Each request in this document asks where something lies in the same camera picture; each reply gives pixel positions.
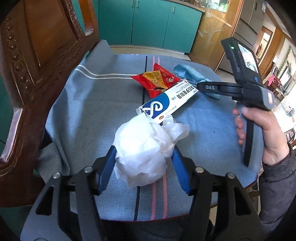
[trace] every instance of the screw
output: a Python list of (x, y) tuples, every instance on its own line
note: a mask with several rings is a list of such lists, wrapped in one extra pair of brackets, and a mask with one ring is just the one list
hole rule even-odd
[(202, 167), (196, 167), (195, 171), (197, 173), (203, 173), (205, 170)]
[(86, 173), (92, 172), (92, 167), (85, 167), (84, 172), (86, 172)]
[(232, 172), (227, 173), (227, 177), (230, 179), (234, 179), (235, 175)]
[(55, 172), (53, 175), (52, 175), (52, 177), (54, 178), (54, 179), (57, 179), (57, 178), (59, 178), (61, 176), (61, 174), (59, 173), (59, 172)]

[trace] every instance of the white plastic bag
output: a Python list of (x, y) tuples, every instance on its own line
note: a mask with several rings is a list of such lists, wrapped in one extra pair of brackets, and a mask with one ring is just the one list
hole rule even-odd
[(145, 186), (160, 179), (166, 170), (165, 158), (173, 154), (178, 140), (188, 136), (189, 126), (176, 123), (168, 115), (163, 126), (142, 113), (122, 124), (115, 133), (117, 179), (128, 189)]

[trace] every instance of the blue cloth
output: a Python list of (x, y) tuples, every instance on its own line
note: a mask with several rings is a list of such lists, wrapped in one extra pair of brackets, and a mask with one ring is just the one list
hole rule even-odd
[[(196, 87), (196, 84), (199, 82), (211, 81), (206, 79), (201, 73), (197, 72), (195, 68), (187, 64), (178, 64), (174, 67), (174, 72), (180, 77), (187, 79), (190, 84)], [(211, 96), (214, 99), (219, 99), (220, 95), (213, 93), (205, 93), (208, 96)]]
[[(189, 64), (206, 78), (221, 81), (207, 66), (169, 56), (148, 56), (147, 71), (152, 71), (154, 62), (171, 73), (177, 64)], [(75, 174), (107, 154), (116, 130), (133, 118), (136, 108), (142, 105), (143, 87), (130, 75), (143, 73), (145, 63), (146, 55), (115, 55), (102, 40), (81, 62), (88, 71), (82, 66), (77, 67), (79, 71), (73, 71), (47, 118), (46, 130), (53, 143), (40, 150), (35, 166), (45, 182), (54, 172)], [(144, 102), (149, 100), (145, 91)], [(220, 96), (217, 101), (197, 93), (173, 113), (177, 122), (190, 126), (189, 136), (177, 145), (182, 155), (191, 158), (197, 166), (216, 175), (233, 172), (246, 187), (257, 179), (257, 173), (242, 163), (233, 107), (235, 103), (228, 96)], [(154, 185), (155, 215), (152, 215), (153, 185), (140, 188), (138, 221), (189, 212), (192, 197), (182, 190), (170, 159), (167, 166), (166, 178)], [(107, 189), (95, 196), (95, 202), (102, 219), (133, 221), (136, 197), (137, 188), (128, 190), (113, 171)], [(75, 195), (71, 193), (70, 198), (71, 211), (76, 212)], [(212, 204), (216, 202), (214, 194)]]

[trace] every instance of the light blue crumpled wrapper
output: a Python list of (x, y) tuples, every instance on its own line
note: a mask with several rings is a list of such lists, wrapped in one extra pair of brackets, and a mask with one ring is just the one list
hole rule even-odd
[[(186, 64), (178, 64), (174, 67), (174, 72), (178, 74), (180, 77), (183, 77), (187, 79), (187, 81), (192, 84), (194, 87), (196, 87), (196, 84), (199, 82), (205, 82), (205, 81), (211, 81), (209, 79), (206, 79), (201, 73), (197, 72), (193, 67)], [(213, 93), (205, 93), (208, 96), (219, 99), (220, 95), (213, 94)]]

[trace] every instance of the dark gray jacket sleeve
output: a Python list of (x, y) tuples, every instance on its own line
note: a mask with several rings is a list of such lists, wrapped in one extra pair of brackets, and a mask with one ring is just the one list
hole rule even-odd
[(259, 177), (262, 228), (271, 233), (287, 212), (296, 194), (295, 153), (290, 148), (289, 155), (276, 166), (263, 164), (264, 172)]

